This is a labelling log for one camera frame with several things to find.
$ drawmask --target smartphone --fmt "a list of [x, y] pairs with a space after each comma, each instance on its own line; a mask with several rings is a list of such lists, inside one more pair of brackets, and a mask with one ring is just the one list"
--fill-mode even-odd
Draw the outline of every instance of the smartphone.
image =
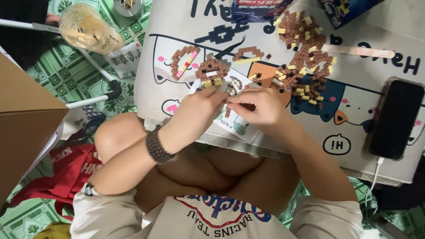
[[424, 98], [424, 85], [388, 79], [384, 95], [375, 113], [368, 152], [392, 160], [401, 160]]

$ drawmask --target red kfc bag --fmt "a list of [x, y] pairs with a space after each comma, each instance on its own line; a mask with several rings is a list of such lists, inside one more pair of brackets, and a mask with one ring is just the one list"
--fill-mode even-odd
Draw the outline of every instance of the red kfc bag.
[[97, 151], [93, 144], [52, 149], [50, 157], [53, 162], [54, 176], [32, 180], [12, 198], [8, 207], [16, 207], [22, 201], [31, 198], [55, 199], [56, 212], [72, 220], [73, 217], [62, 214], [64, 206], [67, 203], [72, 204], [75, 194], [102, 166], [102, 162], [97, 158]]

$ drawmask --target charging cable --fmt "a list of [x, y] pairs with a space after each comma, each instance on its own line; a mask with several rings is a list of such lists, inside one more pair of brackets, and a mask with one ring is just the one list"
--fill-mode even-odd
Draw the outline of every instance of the charging cable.
[[[370, 187], [370, 189], [366, 193], [366, 197], [365, 197], [365, 208], [366, 208], [366, 219], [367, 220], [369, 220], [369, 217], [368, 217], [368, 196], [369, 196], [369, 194], [372, 193], [372, 190], [375, 187], [376, 180], [378, 178], [379, 168], [381, 167], [381, 165], [382, 165], [383, 162], [384, 162], [384, 158], [381, 158], [381, 157], [378, 158], [378, 161], [376, 163], [375, 175], [373, 177], [372, 186]], [[372, 214], [371, 217], [373, 217], [375, 215], [376, 211], [378, 211], [378, 206], [376, 206], [375, 211], [373, 212], [373, 214]]]

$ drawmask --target card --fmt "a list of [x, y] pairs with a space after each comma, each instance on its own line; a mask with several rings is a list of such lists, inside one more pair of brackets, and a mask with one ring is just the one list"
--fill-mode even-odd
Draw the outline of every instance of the card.
[[[195, 93], [200, 84], [201, 81], [197, 79], [190, 88], [189, 94]], [[227, 76], [222, 79], [222, 85], [218, 91], [225, 91], [230, 95], [238, 95], [243, 89], [248, 87], [261, 88], [246, 76], [230, 68]], [[260, 131], [234, 111], [230, 111], [229, 117], [226, 117], [226, 106], [224, 105], [221, 114], [214, 120], [214, 123], [241, 138], [243, 141], [251, 143]]]

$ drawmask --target white t-shirt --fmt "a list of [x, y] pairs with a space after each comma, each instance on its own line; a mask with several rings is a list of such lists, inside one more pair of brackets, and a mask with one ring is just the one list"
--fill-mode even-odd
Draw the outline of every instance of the white t-shirt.
[[363, 234], [360, 206], [353, 201], [299, 197], [288, 230], [275, 216], [229, 197], [169, 196], [143, 216], [133, 200], [135, 189], [114, 196], [84, 191], [85, 186], [74, 198], [73, 239], [359, 239]]

